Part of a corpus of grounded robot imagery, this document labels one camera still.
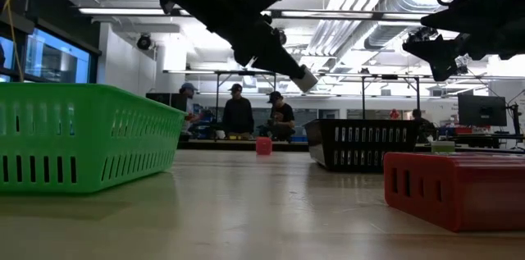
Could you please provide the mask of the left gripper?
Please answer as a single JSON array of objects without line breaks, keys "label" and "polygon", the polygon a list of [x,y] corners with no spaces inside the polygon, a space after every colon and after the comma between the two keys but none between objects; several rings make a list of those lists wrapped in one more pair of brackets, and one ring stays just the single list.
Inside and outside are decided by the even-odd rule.
[{"label": "left gripper", "polygon": [[229,23],[228,40],[234,59],[252,67],[301,79],[304,68],[282,47],[279,31],[268,15],[235,15]]}]

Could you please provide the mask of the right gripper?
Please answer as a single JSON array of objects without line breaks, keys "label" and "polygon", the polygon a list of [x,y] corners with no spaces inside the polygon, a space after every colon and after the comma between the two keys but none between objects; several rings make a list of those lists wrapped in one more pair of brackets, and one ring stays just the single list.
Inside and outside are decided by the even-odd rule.
[{"label": "right gripper", "polygon": [[453,39],[414,40],[403,43],[403,50],[427,62],[436,82],[449,79],[456,71],[455,58],[468,55],[480,60],[498,55],[501,60],[524,54],[524,4],[474,3],[449,7],[420,19],[424,26],[463,33],[460,48]]}]

